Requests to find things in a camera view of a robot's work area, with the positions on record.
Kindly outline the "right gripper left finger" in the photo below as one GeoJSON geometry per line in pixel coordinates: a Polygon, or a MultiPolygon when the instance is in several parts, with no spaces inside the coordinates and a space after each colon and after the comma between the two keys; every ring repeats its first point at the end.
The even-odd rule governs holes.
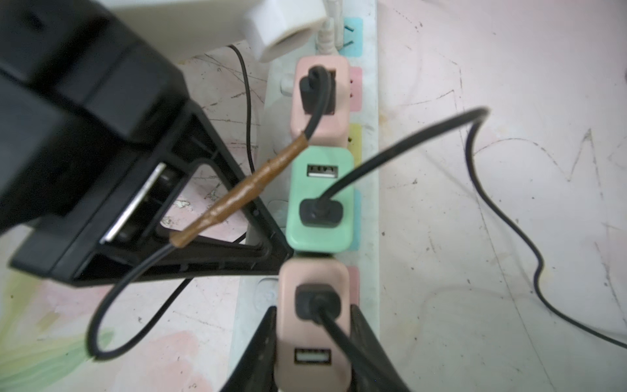
{"type": "Polygon", "coordinates": [[[221,392],[276,392],[277,307],[266,311],[243,356],[221,392]]]}

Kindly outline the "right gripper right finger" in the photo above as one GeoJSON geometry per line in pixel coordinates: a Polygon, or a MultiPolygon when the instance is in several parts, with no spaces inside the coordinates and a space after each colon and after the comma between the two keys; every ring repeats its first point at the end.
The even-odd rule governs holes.
{"type": "MultiPolygon", "coordinates": [[[[380,341],[374,331],[372,331],[362,311],[354,304],[350,306],[350,322],[350,341],[357,346],[378,369],[386,372],[387,375],[396,382],[407,386],[400,375],[398,375],[388,355],[385,354],[380,341]]],[[[358,373],[354,365],[352,368],[352,381],[349,391],[393,391],[393,389],[389,387],[379,387],[379,385],[370,378],[358,373]]]]}

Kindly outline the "pink USB charger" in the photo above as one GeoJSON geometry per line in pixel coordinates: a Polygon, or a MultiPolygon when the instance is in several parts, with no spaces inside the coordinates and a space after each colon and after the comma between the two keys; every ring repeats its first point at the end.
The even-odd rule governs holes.
{"type": "Polygon", "coordinates": [[[315,119],[310,145],[346,148],[349,143],[349,61],[342,56],[302,57],[297,62],[290,131],[296,139],[315,119]]]}
{"type": "Polygon", "coordinates": [[[279,271],[274,380],[281,391],[346,391],[349,360],[331,339],[311,305],[350,333],[348,268],[338,260],[294,258],[279,271]]]}

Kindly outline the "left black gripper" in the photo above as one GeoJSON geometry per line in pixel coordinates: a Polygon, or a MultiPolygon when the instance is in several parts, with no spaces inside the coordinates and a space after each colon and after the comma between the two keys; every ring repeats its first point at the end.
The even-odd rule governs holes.
{"type": "Polygon", "coordinates": [[[11,267],[117,283],[169,240],[196,170],[245,176],[181,71],[92,1],[1,4],[1,228],[32,225],[11,267]]]}

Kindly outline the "white power strip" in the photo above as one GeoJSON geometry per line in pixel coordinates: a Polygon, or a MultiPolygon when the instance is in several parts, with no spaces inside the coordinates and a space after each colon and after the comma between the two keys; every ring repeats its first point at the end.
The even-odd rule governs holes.
{"type": "Polygon", "coordinates": [[[279,265],[240,284],[228,391],[378,391],[377,3],[331,1],[316,39],[275,60],[257,167],[278,173],[248,244],[279,265]]]}

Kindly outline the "green USB charger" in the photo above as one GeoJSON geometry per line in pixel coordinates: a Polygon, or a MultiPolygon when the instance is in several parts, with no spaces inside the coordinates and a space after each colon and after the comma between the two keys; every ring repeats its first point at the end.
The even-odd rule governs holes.
{"type": "Polygon", "coordinates": [[[292,162],[286,238],[298,253],[342,253],[354,240],[354,187],[326,192],[354,169],[346,148],[310,146],[292,162]]]}

